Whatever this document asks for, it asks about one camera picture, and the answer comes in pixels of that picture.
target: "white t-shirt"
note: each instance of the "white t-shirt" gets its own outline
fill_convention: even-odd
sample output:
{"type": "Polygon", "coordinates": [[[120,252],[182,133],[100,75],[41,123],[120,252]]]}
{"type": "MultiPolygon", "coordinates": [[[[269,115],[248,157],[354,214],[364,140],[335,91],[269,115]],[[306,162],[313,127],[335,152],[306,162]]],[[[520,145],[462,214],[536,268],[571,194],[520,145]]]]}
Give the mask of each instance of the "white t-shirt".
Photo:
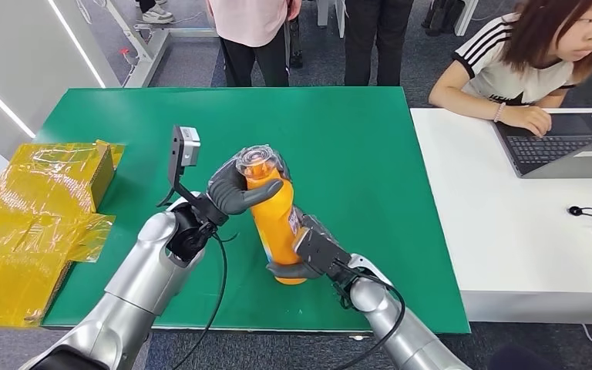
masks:
{"type": "Polygon", "coordinates": [[[509,106],[530,105],[557,89],[575,87],[571,82],[573,63],[558,60],[542,68],[514,72],[501,58],[518,14],[508,14],[487,23],[472,39],[457,49],[452,58],[462,63],[471,80],[462,89],[509,106]]]}
{"type": "Polygon", "coordinates": [[[287,19],[287,0],[209,0],[217,33],[250,47],[267,45],[287,19]]]}

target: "green tabletop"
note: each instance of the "green tabletop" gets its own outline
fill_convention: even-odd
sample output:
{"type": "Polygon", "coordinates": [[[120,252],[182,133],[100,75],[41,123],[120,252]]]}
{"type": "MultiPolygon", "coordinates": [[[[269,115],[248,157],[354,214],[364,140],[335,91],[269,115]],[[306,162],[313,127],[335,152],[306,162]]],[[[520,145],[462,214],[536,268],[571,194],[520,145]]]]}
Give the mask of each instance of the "green tabletop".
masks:
{"type": "MultiPolygon", "coordinates": [[[[126,144],[101,203],[116,221],[96,263],[75,264],[43,325],[75,325],[100,299],[154,205],[166,194],[173,125],[196,127],[201,149],[183,184],[204,190],[240,148],[270,144],[289,164],[295,203],[315,214],[350,252],[389,277],[409,307],[436,332],[469,331],[459,289],[401,88],[71,89],[36,141],[126,144]]],[[[297,286],[276,282],[249,212],[220,229],[228,285],[214,328],[360,331],[325,277],[297,286]]],[[[220,287],[218,245],[156,326],[202,328],[220,287]]]]}

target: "laptop keyboard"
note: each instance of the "laptop keyboard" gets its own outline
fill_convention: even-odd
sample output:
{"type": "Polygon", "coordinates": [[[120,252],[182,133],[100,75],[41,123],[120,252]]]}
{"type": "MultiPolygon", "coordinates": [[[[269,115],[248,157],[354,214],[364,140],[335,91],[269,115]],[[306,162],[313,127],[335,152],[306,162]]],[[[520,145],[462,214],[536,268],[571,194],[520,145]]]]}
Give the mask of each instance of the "laptop keyboard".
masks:
{"type": "Polygon", "coordinates": [[[508,136],[507,141],[519,163],[538,167],[591,144],[592,136],[508,136]]]}

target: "laptop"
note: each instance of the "laptop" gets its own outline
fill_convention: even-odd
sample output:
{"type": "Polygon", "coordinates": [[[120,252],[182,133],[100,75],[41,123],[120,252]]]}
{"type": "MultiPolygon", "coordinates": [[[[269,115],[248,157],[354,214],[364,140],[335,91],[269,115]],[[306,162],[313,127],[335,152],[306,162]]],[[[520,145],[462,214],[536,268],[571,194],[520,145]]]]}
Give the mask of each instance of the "laptop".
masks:
{"type": "Polygon", "coordinates": [[[495,125],[518,177],[592,179],[592,113],[555,113],[544,137],[526,129],[495,125]]]}

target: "orange bottle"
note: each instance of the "orange bottle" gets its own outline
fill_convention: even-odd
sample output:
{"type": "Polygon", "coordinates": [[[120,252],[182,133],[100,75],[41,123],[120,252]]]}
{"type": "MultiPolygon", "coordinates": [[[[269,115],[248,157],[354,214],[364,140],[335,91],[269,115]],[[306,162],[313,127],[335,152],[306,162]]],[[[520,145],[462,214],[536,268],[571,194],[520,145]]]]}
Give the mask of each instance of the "orange bottle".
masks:
{"type": "MultiPolygon", "coordinates": [[[[297,264],[301,262],[301,258],[292,249],[292,244],[301,225],[292,207],[294,188],[289,180],[281,177],[277,158],[267,145],[252,146],[239,154],[237,169],[246,177],[248,189],[261,187],[273,179],[283,181],[283,186],[276,195],[251,207],[251,214],[269,261],[276,264],[297,264]]],[[[276,277],[276,280],[282,284],[295,285],[307,279],[276,277]]]]}

